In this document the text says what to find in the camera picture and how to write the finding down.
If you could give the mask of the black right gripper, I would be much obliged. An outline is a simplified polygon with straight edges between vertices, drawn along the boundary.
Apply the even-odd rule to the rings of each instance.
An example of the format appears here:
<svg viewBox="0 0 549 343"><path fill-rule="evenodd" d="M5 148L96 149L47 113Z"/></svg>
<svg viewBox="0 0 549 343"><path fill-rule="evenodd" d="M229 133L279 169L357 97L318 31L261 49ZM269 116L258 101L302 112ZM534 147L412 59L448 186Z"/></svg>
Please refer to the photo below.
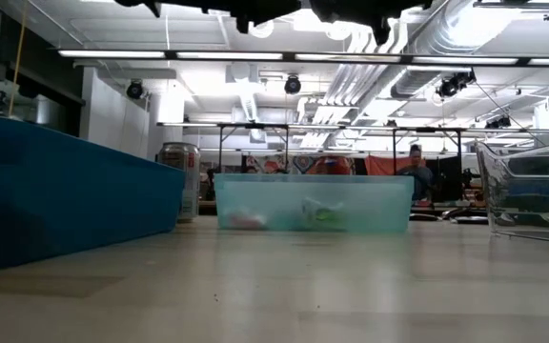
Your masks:
<svg viewBox="0 0 549 343"><path fill-rule="evenodd" d="M429 9L432 0L310 0L312 11L322 21L352 22L370 26L378 46L389 40L389 18L398 18L404 10Z"/></svg>

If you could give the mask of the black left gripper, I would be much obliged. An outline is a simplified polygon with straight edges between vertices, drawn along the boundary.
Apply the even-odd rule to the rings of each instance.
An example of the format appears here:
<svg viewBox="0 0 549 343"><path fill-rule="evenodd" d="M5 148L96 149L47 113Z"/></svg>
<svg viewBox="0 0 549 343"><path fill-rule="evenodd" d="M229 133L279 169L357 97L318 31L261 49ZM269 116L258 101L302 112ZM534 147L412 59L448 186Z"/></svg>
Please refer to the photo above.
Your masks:
<svg viewBox="0 0 549 343"><path fill-rule="evenodd" d="M251 22L261 24L301 9L301 0L230 0L236 28L248 34Z"/></svg>

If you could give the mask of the green hard candy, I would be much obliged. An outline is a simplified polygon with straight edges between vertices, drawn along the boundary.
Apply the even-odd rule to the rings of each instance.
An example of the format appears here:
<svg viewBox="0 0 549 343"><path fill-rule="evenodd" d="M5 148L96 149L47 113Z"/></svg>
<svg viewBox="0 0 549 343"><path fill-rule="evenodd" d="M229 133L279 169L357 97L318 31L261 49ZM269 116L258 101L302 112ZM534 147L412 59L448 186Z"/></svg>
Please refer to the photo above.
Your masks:
<svg viewBox="0 0 549 343"><path fill-rule="evenodd" d="M315 232L345 232L348 211L343 203L326 204L305 198L302 201L302 228Z"/></svg>

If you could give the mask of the red hard candy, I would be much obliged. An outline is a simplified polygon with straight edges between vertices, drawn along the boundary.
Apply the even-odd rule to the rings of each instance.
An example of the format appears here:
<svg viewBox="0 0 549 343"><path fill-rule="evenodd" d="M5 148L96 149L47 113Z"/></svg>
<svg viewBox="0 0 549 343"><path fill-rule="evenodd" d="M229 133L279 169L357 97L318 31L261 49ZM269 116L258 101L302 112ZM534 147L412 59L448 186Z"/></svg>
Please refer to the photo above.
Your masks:
<svg viewBox="0 0 549 343"><path fill-rule="evenodd" d="M225 219L223 227L229 230L262 231L266 229L266 219L255 213L230 212Z"/></svg>

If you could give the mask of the clear plastic basket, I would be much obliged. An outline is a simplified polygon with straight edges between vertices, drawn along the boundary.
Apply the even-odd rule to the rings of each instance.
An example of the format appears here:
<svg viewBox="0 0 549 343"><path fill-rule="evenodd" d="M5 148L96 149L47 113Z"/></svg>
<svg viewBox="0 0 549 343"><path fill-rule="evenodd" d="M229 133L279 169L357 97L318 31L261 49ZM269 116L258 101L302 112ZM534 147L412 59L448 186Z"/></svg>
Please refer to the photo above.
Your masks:
<svg viewBox="0 0 549 343"><path fill-rule="evenodd" d="M549 145L502 154L477 143L476 156L491 231L549 241Z"/></svg>

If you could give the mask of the long ceiling light track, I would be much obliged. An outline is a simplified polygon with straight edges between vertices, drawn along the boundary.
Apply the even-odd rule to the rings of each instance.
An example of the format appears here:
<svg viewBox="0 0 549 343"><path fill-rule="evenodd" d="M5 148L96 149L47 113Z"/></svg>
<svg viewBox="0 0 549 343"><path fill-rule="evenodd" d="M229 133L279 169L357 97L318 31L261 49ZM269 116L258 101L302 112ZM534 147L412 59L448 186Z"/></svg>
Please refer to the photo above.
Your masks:
<svg viewBox="0 0 549 343"><path fill-rule="evenodd" d="M349 52L233 50L60 50L61 56L94 60L283 62L351 65L549 68L549 56L420 55Z"/></svg>

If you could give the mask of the silver soda can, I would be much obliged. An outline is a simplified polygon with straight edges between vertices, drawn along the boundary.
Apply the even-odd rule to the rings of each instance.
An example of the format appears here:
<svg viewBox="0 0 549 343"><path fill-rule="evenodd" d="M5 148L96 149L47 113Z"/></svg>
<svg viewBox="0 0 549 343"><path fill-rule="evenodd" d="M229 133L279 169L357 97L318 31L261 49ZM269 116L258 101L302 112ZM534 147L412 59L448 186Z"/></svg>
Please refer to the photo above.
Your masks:
<svg viewBox="0 0 549 343"><path fill-rule="evenodd" d="M165 142L158 153L158 162L185 173L179 222L192 222L198 216L200 194L200 152L196 145Z"/></svg>

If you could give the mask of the person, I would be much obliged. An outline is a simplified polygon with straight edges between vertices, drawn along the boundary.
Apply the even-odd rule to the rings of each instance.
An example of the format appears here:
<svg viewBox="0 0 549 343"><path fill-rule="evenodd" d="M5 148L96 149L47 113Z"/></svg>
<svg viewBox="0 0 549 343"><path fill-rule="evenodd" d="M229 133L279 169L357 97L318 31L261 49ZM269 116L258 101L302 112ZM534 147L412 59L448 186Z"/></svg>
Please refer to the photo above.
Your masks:
<svg viewBox="0 0 549 343"><path fill-rule="evenodd" d="M411 163L399 169L396 174L402 176L412 176L414 178L413 200L431 201L433 192L434 175L432 171L423 165L421 147L414 144L410 148L409 157Z"/></svg>

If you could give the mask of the green translucent plastic basket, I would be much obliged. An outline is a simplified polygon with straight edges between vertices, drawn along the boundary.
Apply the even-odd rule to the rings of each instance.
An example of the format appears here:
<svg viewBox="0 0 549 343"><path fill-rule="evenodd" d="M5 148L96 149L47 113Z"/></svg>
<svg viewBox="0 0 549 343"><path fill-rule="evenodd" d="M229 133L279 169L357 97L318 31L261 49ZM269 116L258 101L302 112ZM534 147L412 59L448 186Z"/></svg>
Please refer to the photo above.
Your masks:
<svg viewBox="0 0 549 343"><path fill-rule="evenodd" d="M214 178L218 226L230 212L249 212L266 219L271 232L315 232L302 228L305 198L343 203L349 233L406 232L414 180L409 176L335 174L221 173Z"/></svg>

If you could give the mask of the dark blue plastic basket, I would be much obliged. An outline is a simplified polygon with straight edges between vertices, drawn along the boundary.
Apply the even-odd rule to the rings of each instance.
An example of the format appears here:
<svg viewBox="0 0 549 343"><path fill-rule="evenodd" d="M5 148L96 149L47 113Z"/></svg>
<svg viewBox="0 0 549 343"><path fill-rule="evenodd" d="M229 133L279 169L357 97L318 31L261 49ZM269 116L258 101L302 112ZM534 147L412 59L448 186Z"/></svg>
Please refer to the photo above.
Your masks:
<svg viewBox="0 0 549 343"><path fill-rule="evenodd" d="M171 231L185 173L0 117L0 269Z"/></svg>

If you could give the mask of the silver ventilation duct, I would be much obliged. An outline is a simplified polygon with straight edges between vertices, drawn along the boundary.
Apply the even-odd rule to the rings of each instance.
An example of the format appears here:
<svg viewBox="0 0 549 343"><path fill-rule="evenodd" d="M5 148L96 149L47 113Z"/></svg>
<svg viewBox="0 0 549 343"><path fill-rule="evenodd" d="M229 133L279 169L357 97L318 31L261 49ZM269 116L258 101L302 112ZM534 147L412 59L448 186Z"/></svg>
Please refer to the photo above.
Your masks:
<svg viewBox="0 0 549 343"><path fill-rule="evenodd" d="M476 0L446 0L442 9L414 38L405 50L410 54L473 54L493 40L507 26L489 23L494 14L475 8ZM409 66L400 71L390 88L394 98L410 98L436 79L440 71L418 70Z"/></svg>

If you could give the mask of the black background table frame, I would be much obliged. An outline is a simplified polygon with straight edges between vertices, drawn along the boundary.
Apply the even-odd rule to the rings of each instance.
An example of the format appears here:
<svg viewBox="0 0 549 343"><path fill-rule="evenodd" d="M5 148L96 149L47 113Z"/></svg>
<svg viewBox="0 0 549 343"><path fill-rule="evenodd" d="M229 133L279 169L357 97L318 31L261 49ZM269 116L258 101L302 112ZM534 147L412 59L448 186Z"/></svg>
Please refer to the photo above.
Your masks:
<svg viewBox="0 0 549 343"><path fill-rule="evenodd" d="M245 130L272 130L274 133L279 134L279 130L285 131L285 136L280 135L279 138L283 141L285 145L284 150L276 150L276 152L284 152L284 162L285 169L289 169L289 141L290 141L290 126L288 124L276 124L276 123L257 123L257 122L247 122L247 123L217 123L216 126L219 128L219 139L218 139L218 171L223 171L222 163L222 154L223 154L223 143L228 138L224 135L224 130L227 128L232 128L230 133L233 133L236 129L245 129Z"/></svg>
<svg viewBox="0 0 549 343"><path fill-rule="evenodd" d="M434 175L432 200L428 202L430 205L435 205L440 201L461 200L463 197L463 185L461 181L462 132L463 129L445 129L437 127L393 128L392 147L394 175L397 175L399 169L406 167L411 163L409 153L411 146L414 144L421 147L423 165L427 167L425 152L419 141L421 138L441 138L441 149L434 155L437 162L437 170L432 171ZM409 162L406 166L401 166L399 161L402 158L402 155L398 152L397 145L410 135L412 135L416 141L409 143L409 149L407 151Z"/></svg>

